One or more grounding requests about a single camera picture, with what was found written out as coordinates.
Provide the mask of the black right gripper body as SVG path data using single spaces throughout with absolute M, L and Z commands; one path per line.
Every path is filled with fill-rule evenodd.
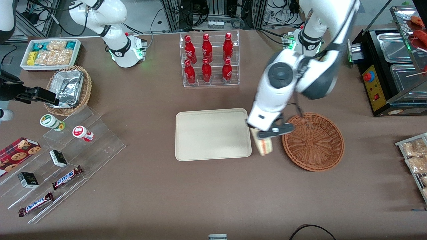
M 23 82 L 16 76 L 2 70 L 0 80 L 0 100 L 13 100 L 17 95 L 22 93 L 22 91 Z

